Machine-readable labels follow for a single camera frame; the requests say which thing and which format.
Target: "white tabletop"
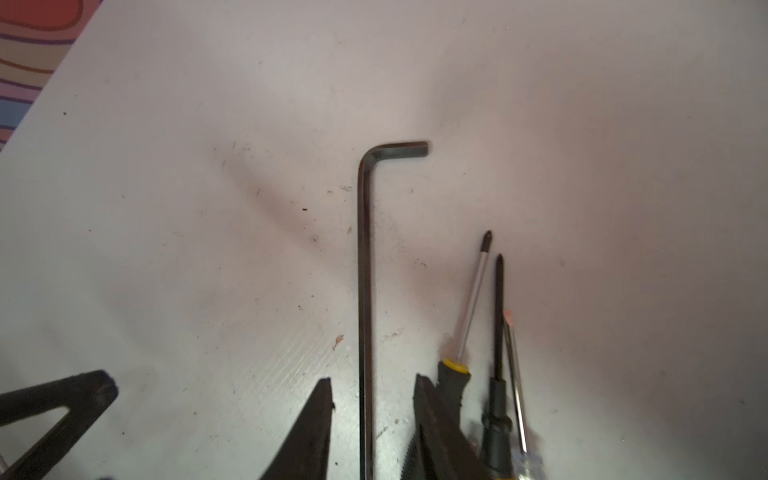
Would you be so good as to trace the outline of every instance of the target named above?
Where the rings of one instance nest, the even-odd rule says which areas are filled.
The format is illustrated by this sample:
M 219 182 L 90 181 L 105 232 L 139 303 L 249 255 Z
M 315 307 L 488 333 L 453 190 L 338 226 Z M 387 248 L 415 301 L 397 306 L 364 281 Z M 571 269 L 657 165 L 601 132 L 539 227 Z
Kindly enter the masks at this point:
M 549 479 L 764 478 L 765 22 L 757 0 L 104 2 L 0 154 L 2 390 L 120 388 L 50 478 L 258 478 L 324 376 L 329 478 L 357 478 L 357 164 L 421 139 L 374 178 L 377 478 L 486 229 Z M 473 435 L 491 310 L 488 268 Z

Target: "screwdriver tip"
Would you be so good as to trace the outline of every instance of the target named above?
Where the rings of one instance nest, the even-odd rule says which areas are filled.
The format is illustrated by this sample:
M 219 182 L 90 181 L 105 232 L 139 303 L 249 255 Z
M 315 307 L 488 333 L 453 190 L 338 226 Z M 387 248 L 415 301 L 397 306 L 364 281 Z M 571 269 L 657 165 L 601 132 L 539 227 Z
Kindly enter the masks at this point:
M 488 252 L 491 249 L 491 240 L 493 240 L 493 234 L 488 230 L 482 238 L 482 247 L 480 247 L 481 252 Z

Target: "colorful rug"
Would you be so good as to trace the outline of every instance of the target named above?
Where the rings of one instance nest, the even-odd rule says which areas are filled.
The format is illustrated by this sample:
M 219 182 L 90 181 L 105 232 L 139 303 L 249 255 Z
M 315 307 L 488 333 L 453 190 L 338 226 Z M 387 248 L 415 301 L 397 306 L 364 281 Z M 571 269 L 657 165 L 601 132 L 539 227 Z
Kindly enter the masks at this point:
M 0 0 L 0 150 L 101 0 Z

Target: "l-shaped metal tool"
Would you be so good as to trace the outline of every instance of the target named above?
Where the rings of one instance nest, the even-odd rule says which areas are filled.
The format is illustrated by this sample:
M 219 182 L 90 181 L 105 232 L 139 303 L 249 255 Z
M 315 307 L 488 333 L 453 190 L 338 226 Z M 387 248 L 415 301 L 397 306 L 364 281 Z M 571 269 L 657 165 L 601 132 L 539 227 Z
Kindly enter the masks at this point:
M 373 341 L 371 259 L 371 173 L 381 160 L 426 157 L 425 141 L 386 144 L 362 156 L 357 174 L 357 302 L 360 358 L 360 480 L 373 478 Z

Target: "screwdriver handle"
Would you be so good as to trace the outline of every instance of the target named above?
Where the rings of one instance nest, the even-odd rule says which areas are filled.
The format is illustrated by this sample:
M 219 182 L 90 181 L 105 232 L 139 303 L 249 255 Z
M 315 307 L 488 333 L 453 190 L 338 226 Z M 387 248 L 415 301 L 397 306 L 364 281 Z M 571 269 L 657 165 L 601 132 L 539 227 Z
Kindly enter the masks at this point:
M 462 410 L 464 388 L 470 377 L 466 366 L 450 359 L 444 359 L 437 364 L 437 393 L 456 425 Z

